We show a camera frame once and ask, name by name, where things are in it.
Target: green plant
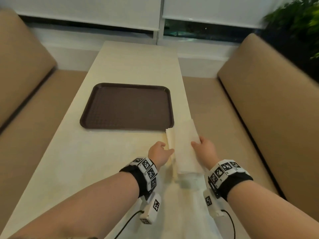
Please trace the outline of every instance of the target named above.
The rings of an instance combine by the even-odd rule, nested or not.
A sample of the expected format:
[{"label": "green plant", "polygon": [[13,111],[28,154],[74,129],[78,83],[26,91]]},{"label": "green plant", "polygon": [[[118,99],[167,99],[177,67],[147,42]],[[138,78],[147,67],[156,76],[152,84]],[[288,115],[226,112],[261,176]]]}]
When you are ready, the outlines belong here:
[{"label": "green plant", "polygon": [[319,58],[319,0],[293,0],[264,17],[270,27],[290,31]]}]

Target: white table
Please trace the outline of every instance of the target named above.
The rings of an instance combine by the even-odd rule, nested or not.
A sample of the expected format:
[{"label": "white table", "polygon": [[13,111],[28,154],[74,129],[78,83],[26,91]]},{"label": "white table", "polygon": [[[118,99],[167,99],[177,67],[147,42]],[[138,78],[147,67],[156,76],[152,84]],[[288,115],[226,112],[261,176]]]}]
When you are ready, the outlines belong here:
[{"label": "white table", "polygon": [[[83,81],[70,108],[0,239],[62,200],[104,179],[137,156],[147,155],[156,141],[166,142],[164,132],[89,131],[79,124],[94,85],[101,82],[160,85],[171,92],[175,123],[190,119],[190,112],[175,50],[144,44],[106,41]],[[142,225],[138,217],[121,238],[220,238],[209,217],[202,190],[181,189],[172,178],[169,161],[159,173],[157,190],[162,204],[155,225]],[[127,213],[107,238],[114,238],[141,201]]]}]

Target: wire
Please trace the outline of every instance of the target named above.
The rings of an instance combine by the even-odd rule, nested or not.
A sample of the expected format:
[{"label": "wire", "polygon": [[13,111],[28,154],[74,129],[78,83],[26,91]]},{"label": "wire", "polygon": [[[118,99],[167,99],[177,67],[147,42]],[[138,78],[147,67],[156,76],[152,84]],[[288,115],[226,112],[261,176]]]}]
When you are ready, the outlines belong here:
[{"label": "wire", "polygon": [[232,224],[233,224],[233,228],[234,228],[234,239],[236,239],[236,231],[235,231],[235,225],[234,225],[234,222],[233,222],[233,219],[232,217],[230,216],[230,214],[226,211],[226,210],[221,210],[222,212],[225,212],[227,213],[227,215],[229,216],[230,220],[232,221]]},{"label": "wire", "polygon": [[127,226],[127,224],[130,222],[130,220],[133,219],[134,216],[136,216],[138,213],[144,213],[144,211],[138,211],[136,212],[134,215],[131,216],[131,218],[129,218],[129,220],[126,222],[126,224],[123,226],[123,228],[120,230],[120,232],[116,235],[116,237],[114,239],[117,239],[118,236],[121,234],[121,232],[124,230],[124,228]]}]

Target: napkin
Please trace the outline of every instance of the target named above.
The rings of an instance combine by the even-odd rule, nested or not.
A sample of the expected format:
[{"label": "napkin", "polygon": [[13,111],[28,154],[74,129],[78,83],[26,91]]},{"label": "napkin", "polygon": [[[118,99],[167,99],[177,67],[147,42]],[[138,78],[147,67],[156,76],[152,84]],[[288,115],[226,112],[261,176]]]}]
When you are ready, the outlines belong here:
[{"label": "napkin", "polygon": [[187,120],[175,124],[173,128],[166,129],[166,137],[169,148],[175,149],[175,160],[178,174],[204,174],[204,168],[196,158],[190,142],[200,143],[194,121]]}]

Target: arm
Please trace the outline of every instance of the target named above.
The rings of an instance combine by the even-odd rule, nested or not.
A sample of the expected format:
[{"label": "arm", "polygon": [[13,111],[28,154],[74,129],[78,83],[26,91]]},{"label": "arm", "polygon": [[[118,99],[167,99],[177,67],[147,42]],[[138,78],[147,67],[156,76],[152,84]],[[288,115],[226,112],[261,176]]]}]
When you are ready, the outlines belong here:
[{"label": "arm", "polygon": [[[200,162],[212,169],[220,161],[214,144],[200,137],[192,142]],[[319,223],[276,194],[253,181],[234,186],[227,201],[252,239],[319,238]]]},{"label": "arm", "polygon": [[[157,170],[173,149],[157,142],[148,153]],[[103,239],[137,201],[139,187],[126,172],[96,182],[54,206],[10,238],[97,237]]]}]

